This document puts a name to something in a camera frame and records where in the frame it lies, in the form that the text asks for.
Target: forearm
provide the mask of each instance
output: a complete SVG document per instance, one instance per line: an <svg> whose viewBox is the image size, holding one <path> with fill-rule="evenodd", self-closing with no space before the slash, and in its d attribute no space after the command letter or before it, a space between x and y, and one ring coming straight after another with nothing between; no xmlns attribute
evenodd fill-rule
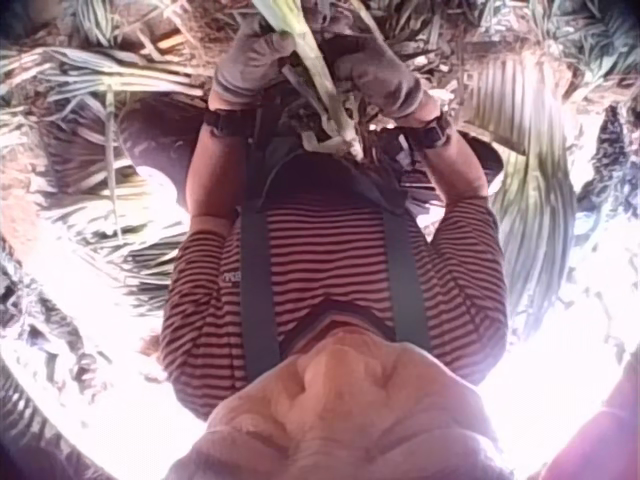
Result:
<svg viewBox="0 0 640 480"><path fill-rule="evenodd" d="M234 220L244 193L246 155L245 139L218 138L211 127L202 126L187 175L192 224L211 217Z"/></svg>
<svg viewBox="0 0 640 480"><path fill-rule="evenodd" d="M411 118L403 120L403 126L419 128L439 115L439 108L434 106L434 101L432 97L425 96ZM419 153L445 203L488 195L489 186L480 161L458 132L452 132L446 145Z"/></svg>

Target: sleeve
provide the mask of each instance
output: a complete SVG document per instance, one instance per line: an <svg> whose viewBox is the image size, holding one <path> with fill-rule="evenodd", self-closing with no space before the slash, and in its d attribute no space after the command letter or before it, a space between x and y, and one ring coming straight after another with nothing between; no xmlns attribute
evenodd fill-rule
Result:
<svg viewBox="0 0 640 480"><path fill-rule="evenodd" d="M436 356L477 385L504 355L509 331L498 222L488 200L448 205L431 248L442 303L435 308L448 313L435 327L443 340Z"/></svg>
<svg viewBox="0 0 640 480"><path fill-rule="evenodd" d="M202 405L202 399L192 394L183 380L189 376L185 370L192 363L189 360L197 350L198 339L220 310L218 277L224 245L225 236L219 233L189 234L176 259L160 333L160 359L176 396L201 417L214 405Z"/></svg>

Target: hand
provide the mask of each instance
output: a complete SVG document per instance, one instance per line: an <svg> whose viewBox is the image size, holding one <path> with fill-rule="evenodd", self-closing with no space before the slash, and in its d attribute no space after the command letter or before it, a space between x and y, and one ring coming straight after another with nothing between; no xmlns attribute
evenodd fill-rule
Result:
<svg viewBox="0 0 640 480"><path fill-rule="evenodd" d="M333 66L336 78L353 81L385 116L411 116L424 103L420 79L375 37L340 36L330 43L330 49L342 53Z"/></svg>
<svg viewBox="0 0 640 480"><path fill-rule="evenodd" d="M287 33L265 35L261 27L258 16L241 26L231 50L216 68L209 108L250 108L278 77L278 60L291 55L295 40Z"/></svg>

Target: green stalk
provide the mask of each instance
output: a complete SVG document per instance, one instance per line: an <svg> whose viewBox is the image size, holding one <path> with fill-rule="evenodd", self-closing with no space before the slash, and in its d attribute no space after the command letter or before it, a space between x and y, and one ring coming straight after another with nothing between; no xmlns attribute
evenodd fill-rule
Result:
<svg viewBox="0 0 640 480"><path fill-rule="evenodd" d="M335 123L338 135L348 144L354 157L362 159L362 145L356 133L355 123L342 105L327 64L304 19L300 1L253 0L253 4L276 31L293 35L296 51L309 70L318 94L327 107L329 117Z"/></svg>

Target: wrist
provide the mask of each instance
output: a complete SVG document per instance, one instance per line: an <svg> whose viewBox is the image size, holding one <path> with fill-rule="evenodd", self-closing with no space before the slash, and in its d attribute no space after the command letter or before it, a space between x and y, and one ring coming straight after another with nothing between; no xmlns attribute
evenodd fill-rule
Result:
<svg viewBox="0 0 640 480"><path fill-rule="evenodd" d="M401 127L422 128L440 116L440 103L427 92L424 92L418 108L413 113L396 120Z"/></svg>

